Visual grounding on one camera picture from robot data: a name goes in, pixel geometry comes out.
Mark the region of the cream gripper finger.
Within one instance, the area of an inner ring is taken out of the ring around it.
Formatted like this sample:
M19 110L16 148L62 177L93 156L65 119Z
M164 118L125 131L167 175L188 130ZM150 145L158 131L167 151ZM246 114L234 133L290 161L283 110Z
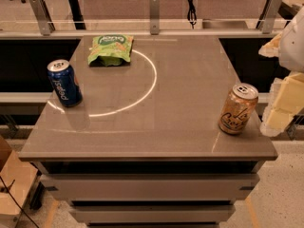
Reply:
M304 74L291 72L283 80L275 78L262 115L261 133L267 137L279 135L303 108Z
M278 57L281 36L282 34L279 33L271 41L263 45L259 49L258 54L268 58Z

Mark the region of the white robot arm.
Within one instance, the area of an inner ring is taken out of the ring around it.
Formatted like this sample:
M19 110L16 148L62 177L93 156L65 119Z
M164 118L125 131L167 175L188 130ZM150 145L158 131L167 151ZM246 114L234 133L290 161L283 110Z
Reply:
M269 103L262 115L261 133L275 137L304 108L304 8L258 54L277 57L279 65L290 71L283 80L273 81Z

